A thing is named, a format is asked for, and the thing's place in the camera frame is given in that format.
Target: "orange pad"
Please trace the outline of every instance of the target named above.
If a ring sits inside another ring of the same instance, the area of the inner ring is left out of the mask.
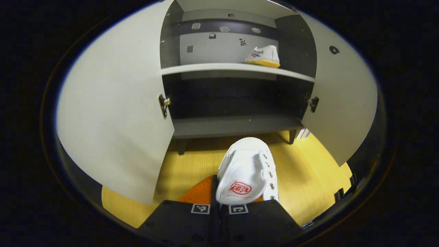
[[[210,204],[210,198],[212,196],[212,181],[213,175],[208,176],[194,187],[186,191],[186,193],[177,201],[182,203]],[[262,196],[256,199],[254,202],[261,201],[263,201]]]

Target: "white sneaker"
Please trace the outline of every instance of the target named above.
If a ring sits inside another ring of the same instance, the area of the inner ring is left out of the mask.
[[[249,137],[234,143],[218,168],[216,200],[236,205],[263,200],[279,201],[276,166],[267,144]]]
[[[274,45],[268,45],[259,49],[256,47],[245,58],[245,62],[274,68],[279,68],[281,65],[279,55],[277,54],[277,47]]]

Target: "cabinet door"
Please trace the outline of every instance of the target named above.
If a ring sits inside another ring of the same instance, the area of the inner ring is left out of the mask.
[[[160,32],[171,3],[141,9],[96,38],[72,65],[58,101],[57,133],[72,160],[142,203],[152,202],[174,133],[158,101]]]
[[[377,84],[349,43],[318,20],[299,13],[316,43],[317,70],[311,98],[319,98],[315,112],[308,106],[302,124],[342,165],[369,132],[377,108]]]

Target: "shelf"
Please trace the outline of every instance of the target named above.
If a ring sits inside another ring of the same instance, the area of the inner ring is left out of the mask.
[[[286,115],[249,115],[173,119],[175,139],[260,134],[302,127],[300,121]]]
[[[276,69],[266,66],[252,65],[252,64],[242,64],[242,63],[199,63],[199,64],[189,64],[189,65],[180,65],[174,67],[168,67],[161,70],[162,76],[176,74],[176,73],[184,73],[184,72],[192,72],[192,71],[203,71],[203,70],[242,70],[242,71],[253,71],[253,72],[263,72],[263,73],[271,73],[281,76],[289,76],[297,79],[302,79],[306,81],[313,82],[315,78],[306,76],[303,74],[299,74],[293,71],[285,70],[285,69]]]

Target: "cabinet leg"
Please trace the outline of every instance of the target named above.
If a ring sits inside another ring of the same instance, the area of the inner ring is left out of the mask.
[[[187,140],[181,139],[177,140],[178,154],[183,155],[184,150],[186,149]]]
[[[293,144],[294,143],[294,139],[296,138],[296,132],[297,130],[290,130],[290,141],[288,142],[288,144]]]

